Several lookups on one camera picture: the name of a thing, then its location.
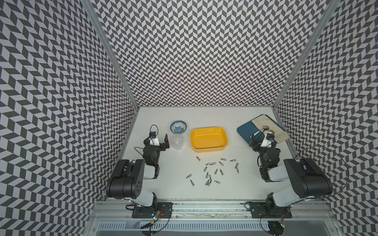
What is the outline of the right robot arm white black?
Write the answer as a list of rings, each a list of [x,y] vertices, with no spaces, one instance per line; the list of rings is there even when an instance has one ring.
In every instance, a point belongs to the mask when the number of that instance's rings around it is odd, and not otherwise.
[[[267,196],[267,209],[283,209],[309,197],[324,197],[333,193],[330,179],[312,159],[284,159],[283,164],[279,165],[281,150],[276,145],[274,133],[268,130],[253,134],[249,143],[258,153],[259,172],[265,182],[290,182],[287,187]]]

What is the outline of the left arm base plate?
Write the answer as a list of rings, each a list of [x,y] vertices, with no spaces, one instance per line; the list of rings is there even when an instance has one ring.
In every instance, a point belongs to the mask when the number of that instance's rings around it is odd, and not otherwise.
[[[162,211],[162,218],[171,218],[172,208],[172,202],[157,203],[153,206],[135,206],[132,218],[152,219],[159,210]]]

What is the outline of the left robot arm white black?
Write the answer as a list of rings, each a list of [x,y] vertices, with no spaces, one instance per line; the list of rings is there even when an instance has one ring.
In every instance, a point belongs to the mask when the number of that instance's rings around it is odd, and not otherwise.
[[[126,199],[137,207],[157,210],[157,196],[143,189],[143,181],[157,179],[160,153],[170,148],[168,136],[165,135],[164,142],[160,143],[157,133],[151,131],[144,145],[141,159],[117,162],[105,192],[108,198]]]

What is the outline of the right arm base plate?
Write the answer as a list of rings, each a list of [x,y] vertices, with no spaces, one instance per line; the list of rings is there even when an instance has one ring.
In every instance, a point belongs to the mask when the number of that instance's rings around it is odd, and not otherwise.
[[[252,218],[254,219],[291,219],[291,207],[267,206],[266,203],[248,203]]]

